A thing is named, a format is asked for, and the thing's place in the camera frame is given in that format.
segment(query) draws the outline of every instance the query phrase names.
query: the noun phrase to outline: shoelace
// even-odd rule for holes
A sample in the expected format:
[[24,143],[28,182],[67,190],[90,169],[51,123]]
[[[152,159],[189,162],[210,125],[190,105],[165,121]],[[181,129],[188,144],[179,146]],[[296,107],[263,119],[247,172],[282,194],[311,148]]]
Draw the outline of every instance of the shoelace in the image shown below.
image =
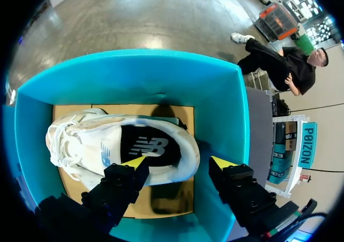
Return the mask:
[[[63,168],[67,174],[76,181],[80,179],[76,176],[80,175],[80,168],[77,164],[81,161],[82,157],[74,153],[73,155],[68,155],[66,151],[66,143],[71,142],[72,140],[76,141],[75,144],[81,144],[80,141],[73,136],[74,133],[67,133],[66,128],[71,125],[78,124],[77,121],[74,120],[76,115],[70,120],[60,125],[51,125],[48,128],[48,139],[50,142],[50,161],[57,167]],[[50,134],[50,129],[56,128],[54,135]]]

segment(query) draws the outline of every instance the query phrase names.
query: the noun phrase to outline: teal box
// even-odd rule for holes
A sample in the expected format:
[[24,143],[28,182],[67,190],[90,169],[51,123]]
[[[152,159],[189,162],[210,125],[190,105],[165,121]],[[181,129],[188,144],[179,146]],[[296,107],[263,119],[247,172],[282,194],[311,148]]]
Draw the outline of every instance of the teal box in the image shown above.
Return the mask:
[[289,175],[289,172],[290,172],[290,167],[281,173],[276,172],[276,171],[271,171],[268,180],[271,183],[280,184]]
[[170,104],[193,106],[200,165],[193,213],[162,219],[123,218],[110,234],[126,241],[226,241],[235,217],[208,174],[212,155],[248,164],[249,111],[241,69],[208,56],[151,49],[75,58],[18,89],[15,139],[20,167],[37,204],[65,193],[45,135],[53,105]]
[[285,153],[285,144],[275,144],[274,145],[274,153]]
[[275,153],[273,156],[273,165],[285,165],[292,158],[293,151],[285,151],[282,153]]
[[289,168],[291,166],[291,160],[292,157],[289,157],[289,159],[284,161],[284,164],[273,164],[271,167],[272,171],[276,171],[276,172],[284,172],[287,168]]

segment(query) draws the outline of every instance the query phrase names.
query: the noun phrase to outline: cardboard base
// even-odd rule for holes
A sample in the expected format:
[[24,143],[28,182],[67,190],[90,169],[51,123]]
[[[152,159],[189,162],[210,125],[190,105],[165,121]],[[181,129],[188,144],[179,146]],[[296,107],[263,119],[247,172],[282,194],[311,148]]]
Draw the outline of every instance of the cardboard base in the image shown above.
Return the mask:
[[[67,113],[100,108],[108,114],[144,115],[156,117],[178,117],[188,127],[188,132],[194,136],[194,108],[188,106],[161,105],[56,105],[53,119]],[[88,189],[78,181],[73,180],[59,168],[60,176],[67,195],[81,203],[81,193]],[[184,182],[162,184],[144,187],[135,204],[130,204],[124,217],[137,219],[166,218],[193,212],[194,178]]]

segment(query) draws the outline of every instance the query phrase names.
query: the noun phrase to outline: man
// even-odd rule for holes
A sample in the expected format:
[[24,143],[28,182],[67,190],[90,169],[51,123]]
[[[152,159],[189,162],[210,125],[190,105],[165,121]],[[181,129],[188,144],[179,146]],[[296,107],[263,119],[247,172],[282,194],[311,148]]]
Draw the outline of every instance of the man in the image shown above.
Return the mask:
[[250,55],[240,60],[243,74],[261,68],[268,72],[273,85],[279,91],[291,90],[295,96],[304,95],[316,81],[316,67],[328,65],[328,56],[323,48],[305,55],[297,47],[283,47],[278,53],[265,47],[251,35],[232,33],[232,41],[246,44]]

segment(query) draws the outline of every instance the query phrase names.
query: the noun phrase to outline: sneaker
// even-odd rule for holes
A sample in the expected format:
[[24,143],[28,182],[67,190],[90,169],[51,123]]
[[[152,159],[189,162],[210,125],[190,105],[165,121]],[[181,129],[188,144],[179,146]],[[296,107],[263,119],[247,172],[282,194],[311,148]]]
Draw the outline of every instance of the sneaker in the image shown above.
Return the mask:
[[237,44],[246,44],[249,39],[255,39],[252,35],[242,35],[238,32],[231,34],[231,40]]
[[141,154],[148,157],[146,186],[187,180],[199,166],[194,137],[176,124],[151,117],[85,110],[57,119],[46,140],[52,164],[89,190],[110,164]]

